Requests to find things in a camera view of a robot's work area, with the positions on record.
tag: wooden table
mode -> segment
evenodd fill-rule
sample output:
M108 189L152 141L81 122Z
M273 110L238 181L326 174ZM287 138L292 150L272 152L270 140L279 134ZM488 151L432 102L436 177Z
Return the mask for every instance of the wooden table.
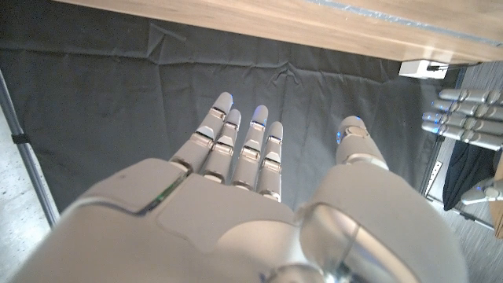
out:
M503 60L503 1L60 0L396 61Z

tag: robot finger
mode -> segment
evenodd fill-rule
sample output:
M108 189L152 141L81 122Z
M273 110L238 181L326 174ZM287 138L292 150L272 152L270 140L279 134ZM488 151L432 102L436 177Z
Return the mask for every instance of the robot finger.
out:
M446 101L442 99L433 101L431 105L445 112L503 121L503 107L497 105L479 104L471 101Z
M260 105L251 118L250 128L244 140L231 185L255 191L255 180L259 170L260 149L266 129L267 107Z
M465 130L473 130L480 133L503 135L503 123L497 121L433 112L423 114L423 121L433 122L438 125L461 127Z
M231 110L223 124L222 133L211 149L204 169L204 177L219 183L226 182L240 122L241 113L236 109Z
M471 101L488 105L503 105L503 90L442 90L440 98L450 101Z
M477 131L465 130L464 128L455 126L438 125L428 121L423 122L422 128L434 134L440 134L444 137L453 138L485 149L498 151L503 146L502 136L498 137L492 134L479 133Z
M206 160L217 134L222 129L224 119L232 105L232 95L227 92L220 94L196 132L171 157L170 161L179 167L198 172Z
M274 122L269 129L266 148L260 165L257 192L281 202L281 144L283 142L283 125Z

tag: black fabric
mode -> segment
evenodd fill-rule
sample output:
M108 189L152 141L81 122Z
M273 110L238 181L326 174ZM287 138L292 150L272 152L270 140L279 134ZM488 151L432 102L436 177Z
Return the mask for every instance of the black fabric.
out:
M4 1L1 17L0 68L60 210L118 170L168 159L223 91L243 116L238 147L257 105L284 124L290 207L334 165L350 115L418 189L435 140L421 114L454 83L399 77L396 61L57 2Z
M443 209L448 211L477 182L494 177L495 151L456 141L443 186Z

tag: concrete floor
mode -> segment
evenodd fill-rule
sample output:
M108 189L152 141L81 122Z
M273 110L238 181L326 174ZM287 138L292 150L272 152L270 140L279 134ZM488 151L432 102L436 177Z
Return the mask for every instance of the concrete floor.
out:
M0 176L0 283L3 283L50 228L1 109Z

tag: robotic hand on shelf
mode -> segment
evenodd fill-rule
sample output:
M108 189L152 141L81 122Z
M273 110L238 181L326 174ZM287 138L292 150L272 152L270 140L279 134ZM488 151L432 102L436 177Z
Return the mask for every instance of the robotic hand on shelf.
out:
M440 112L423 114L423 129L471 145L503 147L503 91L443 90L431 105ZM503 180L489 178L463 193L463 204L503 200Z
M388 170L358 117L341 123L337 165L294 213L281 203L283 127L266 131L265 106L229 175L232 104L221 94L169 161L91 187L13 282L468 281L449 227Z

